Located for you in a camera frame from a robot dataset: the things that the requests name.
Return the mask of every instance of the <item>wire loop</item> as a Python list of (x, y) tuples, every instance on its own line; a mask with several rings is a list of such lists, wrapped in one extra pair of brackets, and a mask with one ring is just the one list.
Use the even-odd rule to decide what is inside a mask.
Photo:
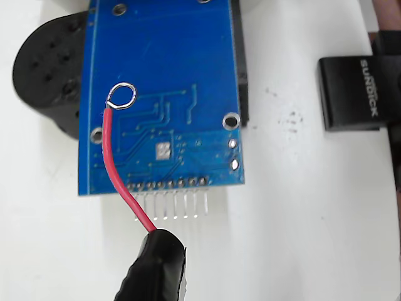
[[(131, 100), (129, 102), (127, 102), (127, 103), (125, 103), (123, 105), (116, 105), (115, 103), (112, 102), (112, 96), (113, 96), (114, 92), (116, 92), (117, 89), (121, 88), (121, 87), (127, 87), (127, 88), (131, 89), (132, 98), (131, 98)], [(108, 106), (110, 108), (113, 108), (115, 110), (125, 110), (126, 108), (131, 107), (135, 103), (136, 100), (137, 100), (137, 89), (135, 88), (135, 86), (132, 85), (131, 83), (122, 82), (122, 83), (116, 84), (110, 90), (110, 92), (107, 95), (106, 106)]]

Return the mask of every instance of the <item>red wire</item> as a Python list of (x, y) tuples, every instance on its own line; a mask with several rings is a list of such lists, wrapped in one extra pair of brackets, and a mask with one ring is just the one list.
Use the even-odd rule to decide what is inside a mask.
[(130, 206), (132, 211), (137, 215), (140, 222), (149, 232), (156, 230), (155, 225), (146, 215), (145, 211), (138, 204), (137, 200), (131, 195), (127, 187), (118, 175), (115, 168), (113, 151), (112, 151), (112, 123), (113, 123), (113, 110), (106, 108), (103, 116), (103, 132), (102, 132), (102, 147), (103, 147), (103, 160), (105, 161), (106, 170), (110, 180), (112, 181), (115, 189)]

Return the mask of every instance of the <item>white table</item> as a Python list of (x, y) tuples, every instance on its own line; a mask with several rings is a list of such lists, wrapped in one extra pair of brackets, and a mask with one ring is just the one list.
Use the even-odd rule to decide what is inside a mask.
[[(28, 35), (85, 6), (2, 2), (0, 299), (113, 300), (145, 230), (117, 196), (76, 196), (78, 143), (11, 84)], [(188, 247), (186, 300), (395, 300), (387, 132), (325, 133), (316, 81), (319, 58), (371, 53), (358, 1), (243, 0), (242, 11), (247, 184), (211, 191), (208, 217), (157, 221)]]

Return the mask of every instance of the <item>black plastic part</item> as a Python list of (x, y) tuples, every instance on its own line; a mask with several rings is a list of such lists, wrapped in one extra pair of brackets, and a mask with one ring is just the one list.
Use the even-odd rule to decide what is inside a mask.
[[(373, 52), (379, 56), (401, 55), (401, 31), (379, 31), (373, 41)], [(401, 191), (401, 120), (388, 125), (395, 186)]]
[(401, 31), (379, 31), (372, 50), (374, 55), (401, 55)]
[(40, 26), (21, 47), (13, 70), (18, 96), (76, 139), (87, 14)]
[(231, 0), (232, 23), (234, 28), (234, 42), (236, 49), (237, 81), (239, 105), (241, 109), (241, 125), (247, 126), (249, 121), (248, 77), (244, 33), (242, 31), (241, 6), (239, 0)]
[(115, 301), (178, 301), (185, 295), (185, 248), (172, 233), (155, 230), (143, 241)]
[(401, 120), (401, 56), (323, 58), (319, 73), (326, 130), (372, 130)]

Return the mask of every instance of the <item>blue circuit board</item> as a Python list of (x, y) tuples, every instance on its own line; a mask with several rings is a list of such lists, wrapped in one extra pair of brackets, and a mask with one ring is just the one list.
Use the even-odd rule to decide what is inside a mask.
[[(230, 0), (126, 0), (117, 15), (119, 3), (90, 4), (79, 194), (115, 192), (93, 131), (120, 82), (138, 91), (131, 108), (113, 114), (113, 155), (132, 191), (244, 183), (240, 127), (223, 122), (240, 116)], [(113, 101), (130, 93), (121, 88)]]

